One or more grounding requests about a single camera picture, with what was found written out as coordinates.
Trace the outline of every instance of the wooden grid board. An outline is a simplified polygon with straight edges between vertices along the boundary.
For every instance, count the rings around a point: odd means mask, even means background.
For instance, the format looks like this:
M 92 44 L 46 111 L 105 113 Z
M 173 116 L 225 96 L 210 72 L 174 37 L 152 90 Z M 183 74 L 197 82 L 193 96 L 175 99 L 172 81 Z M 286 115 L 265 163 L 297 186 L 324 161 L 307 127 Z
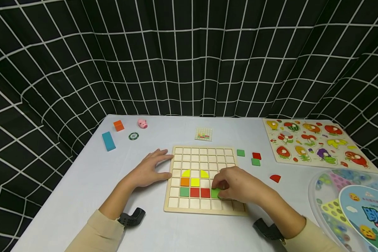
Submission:
M 214 176 L 222 168 L 237 165 L 232 148 L 174 146 L 174 158 L 165 195 L 165 212 L 247 216 L 245 204 L 219 199 L 211 189 Z
M 263 119 L 263 125 L 278 163 L 378 173 L 347 133 L 330 120 Z
M 213 129 L 212 128 L 196 128 L 195 140 L 212 141 Z

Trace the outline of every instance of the orange wooden cube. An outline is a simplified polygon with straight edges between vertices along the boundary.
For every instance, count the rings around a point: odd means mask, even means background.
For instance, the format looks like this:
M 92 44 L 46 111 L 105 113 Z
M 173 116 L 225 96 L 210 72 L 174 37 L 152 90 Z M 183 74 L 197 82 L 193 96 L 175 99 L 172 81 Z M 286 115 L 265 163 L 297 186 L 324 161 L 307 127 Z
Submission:
M 125 129 L 125 127 L 123 127 L 121 120 L 114 122 L 114 126 L 115 126 L 115 129 L 116 129 L 117 132 Z

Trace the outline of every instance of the green square tile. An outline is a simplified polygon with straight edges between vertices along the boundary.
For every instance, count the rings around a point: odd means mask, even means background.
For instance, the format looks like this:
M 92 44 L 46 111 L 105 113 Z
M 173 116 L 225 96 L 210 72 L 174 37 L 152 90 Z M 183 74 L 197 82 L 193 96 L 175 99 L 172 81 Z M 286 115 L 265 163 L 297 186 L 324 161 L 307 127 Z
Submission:
M 217 199 L 218 198 L 218 193 L 220 192 L 220 189 L 212 189 L 212 198 Z
M 181 196 L 181 197 L 189 197 L 189 187 L 181 187 L 179 196 Z
M 237 149 L 237 156 L 245 156 L 245 151 L 243 149 Z
M 260 160 L 259 159 L 252 159 L 252 165 L 260 166 Z

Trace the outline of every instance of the black grid backdrop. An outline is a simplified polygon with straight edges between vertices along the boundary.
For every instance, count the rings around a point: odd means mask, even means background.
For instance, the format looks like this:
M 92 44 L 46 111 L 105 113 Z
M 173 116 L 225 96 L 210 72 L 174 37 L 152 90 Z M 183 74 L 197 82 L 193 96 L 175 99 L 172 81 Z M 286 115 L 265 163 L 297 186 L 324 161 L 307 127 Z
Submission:
M 378 0 L 0 0 L 0 251 L 107 114 L 331 119 L 378 167 Z

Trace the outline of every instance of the right hand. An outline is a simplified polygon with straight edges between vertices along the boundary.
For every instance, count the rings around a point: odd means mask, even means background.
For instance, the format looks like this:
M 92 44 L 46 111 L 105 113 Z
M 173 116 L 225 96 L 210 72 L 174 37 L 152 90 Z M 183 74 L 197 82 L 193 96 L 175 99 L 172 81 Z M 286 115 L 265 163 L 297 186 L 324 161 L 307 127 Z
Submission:
M 220 198 L 234 199 L 243 203 L 262 204 L 264 199 L 276 193 L 258 178 L 234 166 L 223 168 L 214 177 L 212 188 L 222 189 Z

